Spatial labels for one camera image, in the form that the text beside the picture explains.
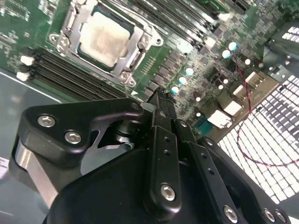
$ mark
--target red cable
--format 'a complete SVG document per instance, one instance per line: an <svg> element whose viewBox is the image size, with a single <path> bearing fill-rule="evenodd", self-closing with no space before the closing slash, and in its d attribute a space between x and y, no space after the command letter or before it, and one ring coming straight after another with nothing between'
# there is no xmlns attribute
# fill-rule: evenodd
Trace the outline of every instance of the red cable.
<svg viewBox="0 0 299 224"><path fill-rule="evenodd" d="M248 88L248 83L246 82L246 79L245 79L245 76L243 75L242 73L242 70L240 68L238 68L238 72L240 74L240 76L243 78L244 80L244 87L245 87L245 90L246 90L246 98L247 98L247 102L248 102L248 108L249 108L249 113L248 113L248 116L245 118L245 120L243 120L243 122L240 124L240 127L237 131L237 146L239 148L239 150L241 151L242 155L253 161L254 163L257 163L257 164L262 164L262 165L265 165L265 166L268 166L268 167L286 167L290 164L294 164L296 162L299 162L299 159L295 160L295 161L291 161L289 163L282 163L282 164L269 164L269 163L266 163L266 162L263 162L263 161L257 161L257 160L254 160L251 156L247 155L241 148L240 144L239 144L239 140L240 140L240 133L241 133L241 130L242 130L242 126L244 124L244 122L248 119L249 115L252 113L252 108L251 108L251 100L250 100L250 93L249 93L249 88Z"/></svg>

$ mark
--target white label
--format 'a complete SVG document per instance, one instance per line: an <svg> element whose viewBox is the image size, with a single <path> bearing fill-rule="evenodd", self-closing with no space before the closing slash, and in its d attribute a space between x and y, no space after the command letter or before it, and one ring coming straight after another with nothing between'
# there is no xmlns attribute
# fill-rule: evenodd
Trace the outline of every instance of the white label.
<svg viewBox="0 0 299 224"><path fill-rule="evenodd" d="M0 179L4 176L4 174L8 171L8 159L0 157Z"/></svg>

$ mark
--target motherboard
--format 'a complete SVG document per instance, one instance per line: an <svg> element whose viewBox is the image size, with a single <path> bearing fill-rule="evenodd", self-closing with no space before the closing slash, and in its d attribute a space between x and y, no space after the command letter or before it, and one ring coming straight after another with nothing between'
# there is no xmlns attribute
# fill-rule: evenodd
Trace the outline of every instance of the motherboard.
<svg viewBox="0 0 299 224"><path fill-rule="evenodd" d="M297 0L0 0L0 67L70 102L161 86L208 134L246 110L240 71L253 96L283 82L264 47L298 18Z"/></svg>

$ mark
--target cpu socket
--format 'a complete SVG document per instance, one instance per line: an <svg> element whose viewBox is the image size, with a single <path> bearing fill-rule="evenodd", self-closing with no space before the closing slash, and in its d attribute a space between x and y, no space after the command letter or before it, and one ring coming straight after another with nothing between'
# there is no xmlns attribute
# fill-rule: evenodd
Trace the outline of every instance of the cpu socket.
<svg viewBox="0 0 299 224"><path fill-rule="evenodd" d="M73 0L60 34L49 39L61 56L129 87L150 47L163 45L155 25L117 2L97 0Z"/></svg>

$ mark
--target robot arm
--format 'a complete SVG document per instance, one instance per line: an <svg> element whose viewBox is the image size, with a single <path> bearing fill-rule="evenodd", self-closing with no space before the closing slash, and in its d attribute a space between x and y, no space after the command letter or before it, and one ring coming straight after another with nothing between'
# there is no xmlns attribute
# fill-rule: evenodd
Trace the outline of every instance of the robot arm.
<svg viewBox="0 0 299 224"><path fill-rule="evenodd" d="M41 193L45 224L284 224L287 214L210 138L197 142L171 94L31 107L9 168ZM92 131L99 130L91 141ZM87 150L134 149L81 175Z"/></svg>

